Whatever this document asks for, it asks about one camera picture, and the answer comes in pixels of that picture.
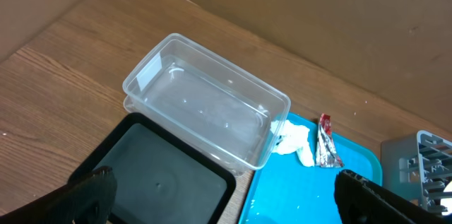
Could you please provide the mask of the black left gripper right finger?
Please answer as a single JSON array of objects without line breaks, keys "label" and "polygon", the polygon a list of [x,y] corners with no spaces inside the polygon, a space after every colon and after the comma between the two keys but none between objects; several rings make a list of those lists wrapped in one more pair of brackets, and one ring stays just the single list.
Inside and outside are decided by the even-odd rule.
[{"label": "black left gripper right finger", "polygon": [[344,224],[451,224],[352,170],[336,175],[334,199]]}]

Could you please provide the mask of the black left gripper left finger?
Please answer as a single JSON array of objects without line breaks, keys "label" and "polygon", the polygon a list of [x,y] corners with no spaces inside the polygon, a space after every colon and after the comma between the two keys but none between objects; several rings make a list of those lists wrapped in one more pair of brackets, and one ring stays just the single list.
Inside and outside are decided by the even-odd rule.
[{"label": "black left gripper left finger", "polygon": [[99,167],[1,217],[1,224],[104,224],[115,202],[112,168]]}]

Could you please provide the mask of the red foil wrapper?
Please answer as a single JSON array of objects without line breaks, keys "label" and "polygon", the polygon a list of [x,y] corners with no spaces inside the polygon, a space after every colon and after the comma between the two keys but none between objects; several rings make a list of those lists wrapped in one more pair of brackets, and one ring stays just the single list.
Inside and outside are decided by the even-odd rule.
[{"label": "red foil wrapper", "polygon": [[315,163],[319,167],[344,167],[344,163],[336,150],[332,130],[331,117],[322,114],[318,122]]}]

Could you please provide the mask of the white tissue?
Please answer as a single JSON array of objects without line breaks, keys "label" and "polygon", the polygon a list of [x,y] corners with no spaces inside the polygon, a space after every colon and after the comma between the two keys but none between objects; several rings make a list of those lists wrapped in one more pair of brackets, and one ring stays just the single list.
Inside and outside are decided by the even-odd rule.
[{"label": "white tissue", "polygon": [[308,127],[293,124],[287,119],[279,130],[273,152],[279,155],[296,153],[303,166],[313,167],[315,163],[308,141],[309,132]]}]

